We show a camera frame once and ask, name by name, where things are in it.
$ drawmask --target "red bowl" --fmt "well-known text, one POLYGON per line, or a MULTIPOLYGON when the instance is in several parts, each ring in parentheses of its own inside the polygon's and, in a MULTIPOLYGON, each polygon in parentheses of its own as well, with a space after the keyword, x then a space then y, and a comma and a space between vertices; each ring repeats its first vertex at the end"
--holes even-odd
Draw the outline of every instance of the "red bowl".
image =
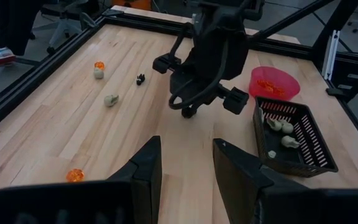
POLYGON ((273 67, 257 67, 251 72, 249 94, 278 100, 290 100, 301 91, 301 87, 287 72, 273 67))

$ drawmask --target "wooden table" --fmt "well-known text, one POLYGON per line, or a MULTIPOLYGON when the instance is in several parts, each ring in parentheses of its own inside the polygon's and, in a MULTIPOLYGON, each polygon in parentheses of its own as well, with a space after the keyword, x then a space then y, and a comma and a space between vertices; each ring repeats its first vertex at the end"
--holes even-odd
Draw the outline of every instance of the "wooden table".
MULTIPOLYGON (((188 21, 156 12, 128 13, 188 21)), ((272 38, 297 42, 293 37, 272 38)), ((160 223, 228 223, 214 176, 212 139, 223 138, 257 155, 250 98, 240 115, 217 99, 191 119, 168 107, 169 74, 152 70, 155 57, 171 48, 174 36, 105 25, 33 94, 0 123, 0 188, 11 185, 66 182, 66 173, 83 169, 86 180, 106 179, 151 136, 162 139, 163 186, 160 223), (93 64, 106 64, 105 78, 93 78, 93 64), (142 86, 135 84, 144 73, 142 86), (112 108, 106 95, 118 94, 112 108)), ((177 55, 186 58, 191 40, 177 55)), ((261 65, 294 76, 301 92, 293 101, 308 105, 339 168, 310 179, 290 177, 311 188, 358 187, 358 131, 327 84, 306 60, 249 51, 241 76, 224 86, 248 91, 250 73, 261 65)))

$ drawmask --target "wooden tabletop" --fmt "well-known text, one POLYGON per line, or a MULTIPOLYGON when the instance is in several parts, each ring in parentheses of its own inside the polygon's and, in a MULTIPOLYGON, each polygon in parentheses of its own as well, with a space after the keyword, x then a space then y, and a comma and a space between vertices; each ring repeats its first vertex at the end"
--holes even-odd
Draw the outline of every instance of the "wooden tabletop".
MULTIPOLYGON (((212 140, 223 138, 257 155, 255 101, 250 98, 240 115, 225 110, 220 99, 201 106, 191 119, 171 110, 169 74, 161 75, 151 65, 174 41, 170 35, 105 25, 0 123, 0 188, 66 182, 73 168, 83 169, 86 180, 106 179, 150 137, 160 135, 160 223, 228 223, 214 176, 212 140), (98 60, 106 64, 103 80, 93 77, 98 60), (146 81, 137 86, 140 73, 146 81), (110 94, 118 94, 120 101, 107 108, 103 98, 110 94)), ((177 56, 186 58, 191 46, 186 39, 177 56)), ((251 71, 261 65, 286 71, 299 81, 301 92, 292 101, 310 107, 339 169, 310 179, 289 178, 312 188, 358 187, 358 131, 337 99, 327 96, 327 84, 311 62, 250 50, 242 75, 223 85, 248 91, 251 71)))

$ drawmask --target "orange object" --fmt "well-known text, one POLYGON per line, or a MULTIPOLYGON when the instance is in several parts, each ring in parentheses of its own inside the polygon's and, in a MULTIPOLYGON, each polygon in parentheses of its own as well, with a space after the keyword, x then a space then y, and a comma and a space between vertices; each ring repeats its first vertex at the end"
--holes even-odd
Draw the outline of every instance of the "orange object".
POLYGON ((85 174, 80 169, 73 169, 66 175, 66 180, 69 182, 81 182, 84 180, 85 174))
POLYGON ((257 67, 251 73, 249 93, 278 100, 290 100, 300 92, 298 81, 273 67, 257 67))
POLYGON ((94 64, 95 68, 99 68, 100 70, 104 71, 104 63, 103 62, 96 62, 94 64))
POLYGON ((152 10, 152 0, 112 0, 113 6, 133 7, 135 9, 152 10))

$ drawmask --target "black basket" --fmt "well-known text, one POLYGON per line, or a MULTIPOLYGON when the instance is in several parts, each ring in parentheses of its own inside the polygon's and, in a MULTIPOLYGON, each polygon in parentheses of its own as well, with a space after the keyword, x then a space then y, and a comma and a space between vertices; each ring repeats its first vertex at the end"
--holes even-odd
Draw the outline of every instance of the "black basket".
POLYGON ((259 158, 266 166, 283 174, 300 177, 314 177, 327 171, 338 171, 306 105, 256 97, 253 120, 259 158), (259 108, 263 109, 264 123, 259 108), (273 131, 266 123, 267 118, 285 119, 291 123, 294 131, 289 135, 300 143, 299 148, 287 149, 282 146, 281 139, 288 134, 273 131), (271 150, 276 152, 274 159, 268 155, 271 150))

